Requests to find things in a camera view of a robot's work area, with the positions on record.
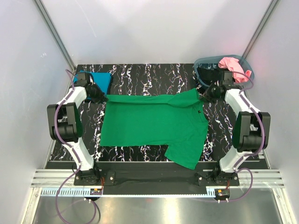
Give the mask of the green t-shirt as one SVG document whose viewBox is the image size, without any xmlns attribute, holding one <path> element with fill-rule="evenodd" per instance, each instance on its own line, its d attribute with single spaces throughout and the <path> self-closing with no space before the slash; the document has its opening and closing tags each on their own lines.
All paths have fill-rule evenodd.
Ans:
<svg viewBox="0 0 299 224">
<path fill-rule="evenodd" d="M 193 88 L 175 95 L 108 95 L 100 146 L 167 145 L 165 157 L 194 170 L 208 131 L 203 101 Z"/>
</svg>

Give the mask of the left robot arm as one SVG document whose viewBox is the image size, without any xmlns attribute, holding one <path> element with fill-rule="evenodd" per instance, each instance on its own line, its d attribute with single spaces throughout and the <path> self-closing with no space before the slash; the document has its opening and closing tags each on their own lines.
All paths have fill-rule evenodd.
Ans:
<svg viewBox="0 0 299 224">
<path fill-rule="evenodd" d="M 83 142 L 83 125 L 78 109 L 84 101 L 94 104 L 106 102 L 112 76 L 110 73 L 86 71 L 73 74 L 69 70 L 67 74 L 71 84 L 66 95 L 58 103 L 47 106 L 50 137 L 61 143 L 75 161 L 75 185 L 103 183 L 100 169 Z"/>
</svg>

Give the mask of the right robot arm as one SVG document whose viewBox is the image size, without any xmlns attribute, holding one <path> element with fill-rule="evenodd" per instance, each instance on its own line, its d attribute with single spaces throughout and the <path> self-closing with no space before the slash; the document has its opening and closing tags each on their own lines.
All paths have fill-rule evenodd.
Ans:
<svg viewBox="0 0 299 224">
<path fill-rule="evenodd" d="M 232 147 L 222 157 L 207 180 L 223 185 L 236 178 L 240 165 L 250 156 L 266 149 L 269 141 L 271 116 L 261 112 L 245 96 L 245 89 L 235 84 L 233 72 L 228 70 L 199 69 L 210 84 L 201 99 L 214 103 L 222 100 L 230 105 L 237 115 L 232 132 Z"/>
</svg>

